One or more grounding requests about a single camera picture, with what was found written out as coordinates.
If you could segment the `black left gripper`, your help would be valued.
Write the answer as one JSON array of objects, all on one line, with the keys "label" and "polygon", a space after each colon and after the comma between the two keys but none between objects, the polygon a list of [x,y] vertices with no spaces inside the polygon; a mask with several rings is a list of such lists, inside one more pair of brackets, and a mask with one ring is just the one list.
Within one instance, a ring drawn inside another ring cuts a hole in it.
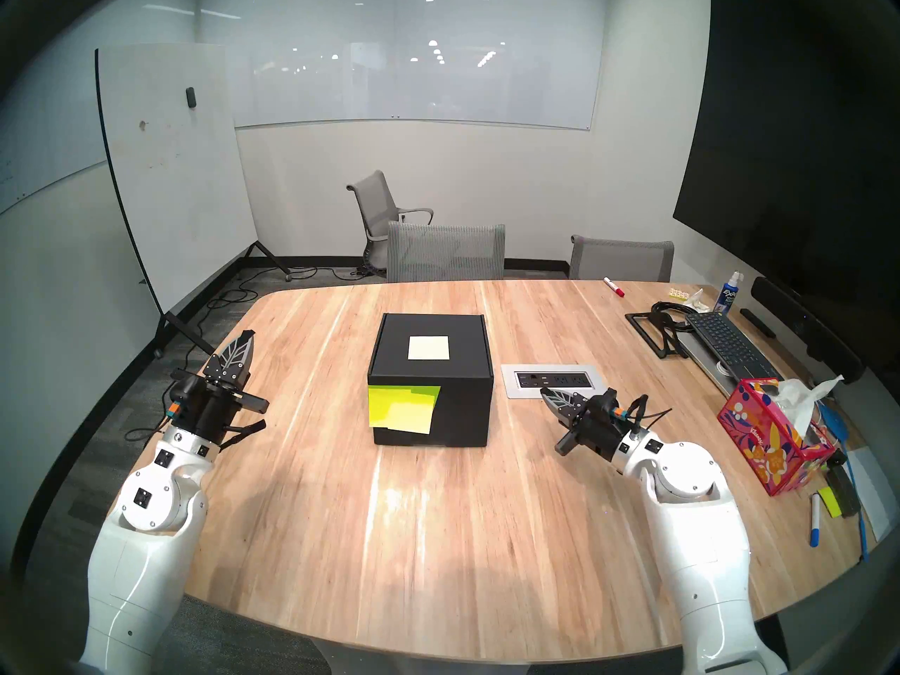
[{"label": "black left gripper", "polygon": [[250,376],[255,336],[254,331],[242,331],[210,357],[204,376],[187,371],[171,373],[171,421],[176,428],[220,449],[265,429],[264,419],[246,426],[232,425],[241,410],[262,415],[269,407],[268,400],[242,391]]}]

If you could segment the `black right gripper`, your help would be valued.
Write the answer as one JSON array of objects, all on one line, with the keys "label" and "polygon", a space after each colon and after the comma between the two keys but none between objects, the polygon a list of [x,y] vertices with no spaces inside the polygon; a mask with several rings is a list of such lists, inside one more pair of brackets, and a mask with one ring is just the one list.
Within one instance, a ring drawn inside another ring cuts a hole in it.
[{"label": "black right gripper", "polygon": [[543,387],[541,398],[559,423],[566,429],[555,444],[558,455],[566,456],[578,445],[584,445],[612,462],[625,436],[625,420],[617,414],[617,396],[591,396],[578,392]]}]

